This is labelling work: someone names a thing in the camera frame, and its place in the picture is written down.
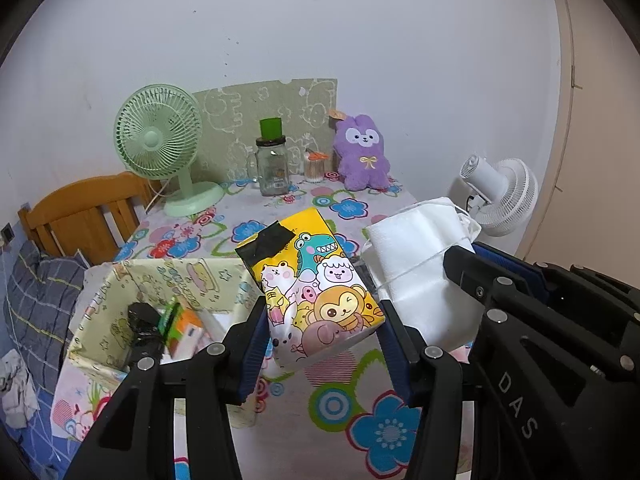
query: glass jar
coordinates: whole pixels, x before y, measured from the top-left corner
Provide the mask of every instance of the glass jar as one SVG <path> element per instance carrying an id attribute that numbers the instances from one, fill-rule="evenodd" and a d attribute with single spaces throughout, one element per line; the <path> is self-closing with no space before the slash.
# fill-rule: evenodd
<path id="1" fill-rule="evenodd" d="M 273 140 L 255 139 L 257 153 L 250 153 L 246 170 L 250 179 L 260 185 L 263 196 L 289 192 L 289 165 L 285 137 Z"/>

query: decorated box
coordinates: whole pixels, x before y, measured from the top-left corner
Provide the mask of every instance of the decorated box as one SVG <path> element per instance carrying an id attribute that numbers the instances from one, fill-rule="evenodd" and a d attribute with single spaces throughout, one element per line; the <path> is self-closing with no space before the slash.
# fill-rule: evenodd
<path id="1" fill-rule="evenodd" d="M 114 264 L 87 306 L 69 345 L 68 357 L 82 371 L 111 390 L 126 377 L 132 332 L 128 307 L 145 301 L 159 308 L 182 297 L 200 317 L 213 341 L 249 316 L 260 290 L 239 258 L 124 260 Z M 254 421 L 255 397 L 243 406 L 229 406 L 233 427 Z M 184 402 L 176 402 L 184 413 Z"/>
<path id="2" fill-rule="evenodd" d="M 237 251 L 264 291 L 282 371 L 340 353 L 385 320 L 315 208 L 272 224 Z"/>

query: door frame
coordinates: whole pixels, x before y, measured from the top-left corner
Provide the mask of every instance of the door frame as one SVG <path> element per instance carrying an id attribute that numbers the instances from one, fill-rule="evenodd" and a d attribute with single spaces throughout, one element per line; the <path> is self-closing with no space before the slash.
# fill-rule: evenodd
<path id="1" fill-rule="evenodd" d="M 540 186 L 538 201 L 533 209 L 529 224 L 522 236 L 515 255 L 523 260 L 527 259 L 529 251 L 538 235 L 542 221 L 551 204 L 564 150 L 569 134 L 571 123 L 571 108 L 574 99 L 574 35 L 571 26 L 571 15 L 567 0 L 555 0 L 556 13 L 558 14 L 558 27 L 560 33 L 560 93 L 558 99 L 558 118 L 556 119 L 556 130 L 554 140 L 551 145 L 549 160 L 546 165 L 545 176 Z"/>

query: wooden chair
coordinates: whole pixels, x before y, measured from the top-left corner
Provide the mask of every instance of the wooden chair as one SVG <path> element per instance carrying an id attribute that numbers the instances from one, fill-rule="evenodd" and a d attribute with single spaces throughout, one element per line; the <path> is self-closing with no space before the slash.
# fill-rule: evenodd
<path id="1" fill-rule="evenodd" d="M 129 171 L 79 180 L 47 195 L 31 211 L 18 211 L 30 240 L 52 256 L 80 249 L 93 265 L 110 262 L 118 252 L 100 206 L 107 206 L 124 241 L 140 222 L 130 199 L 140 197 L 146 207 L 153 198 L 148 181 Z"/>

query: power cord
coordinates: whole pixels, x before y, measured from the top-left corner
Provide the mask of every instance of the power cord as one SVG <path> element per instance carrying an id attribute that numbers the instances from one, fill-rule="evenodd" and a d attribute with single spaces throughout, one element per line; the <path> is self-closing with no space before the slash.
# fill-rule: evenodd
<path id="1" fill-rule="evenodd" d="M 153 191 L 155 193 L 154 197 L 151 199 L 151 201 L 149 202 L 149 204 L 145 207 L 145 213 L 147 213 L 153 206 L 153 204 L 156 202 L 156 199 L 161 196 L 161 197 L 166 197 L 167 195 L 162 194 L 162 192 L 164 191 L 164 188 L 166 188 L 169 185 L 169 182 L 171 182 L 171 179 L 169 178 L 164 184 L 162 184 L 162 187 L 156 191 L 154 189 L 154 187 L 151 185 L 151 181 L 147 180 L 146 181 L 149 184 L 149 187 L 151 188 L 151 191 Z"/>

